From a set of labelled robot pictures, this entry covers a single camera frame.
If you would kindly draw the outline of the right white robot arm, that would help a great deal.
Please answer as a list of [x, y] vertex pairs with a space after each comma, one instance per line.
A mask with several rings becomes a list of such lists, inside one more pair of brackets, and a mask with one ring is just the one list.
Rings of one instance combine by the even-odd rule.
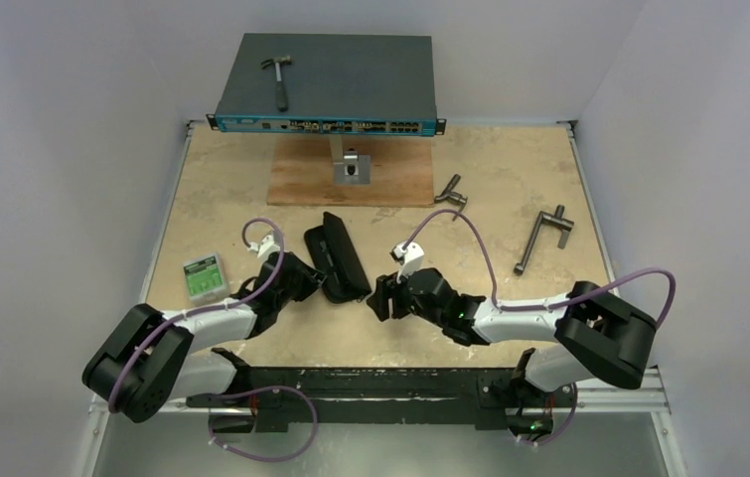
[[514, 397], [525, 404], [591, 378], [638, 389], [657, 332], [656, 319], [589, 281], [575, 282], [568, 293], [494, 304], [458, 292], [437, 269], [423, 268], [407, 277], [379, 277], [367, 304], [379, 321], [413, 315], [462, 346], [546, 343], [524, 354], [511, 378]]

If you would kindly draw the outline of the black zip tool case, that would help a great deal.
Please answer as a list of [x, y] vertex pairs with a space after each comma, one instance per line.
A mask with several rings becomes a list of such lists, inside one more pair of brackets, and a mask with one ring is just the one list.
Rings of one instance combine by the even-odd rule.
[[323, 213], [320, 226], [303, 236], [314, 267], [325, 275], [321, 288], [329, 302], [362, 301], [373, 291], [343, 220]]

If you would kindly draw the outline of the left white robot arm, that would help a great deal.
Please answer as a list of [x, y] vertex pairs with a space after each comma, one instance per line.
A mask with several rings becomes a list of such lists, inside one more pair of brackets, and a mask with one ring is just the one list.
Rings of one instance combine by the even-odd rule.
[[172, 398], [213, 395], [223, 405], [239, 405], [248, 397], [249, 379], [218, 346], [258, 337], [287, 304], [309, 298], [324, 279], [294, 253], [273, 252], [257, 275], [218, 303], [183, 311], [137, 304], [93, 354], [81, 381], [135, 423]]

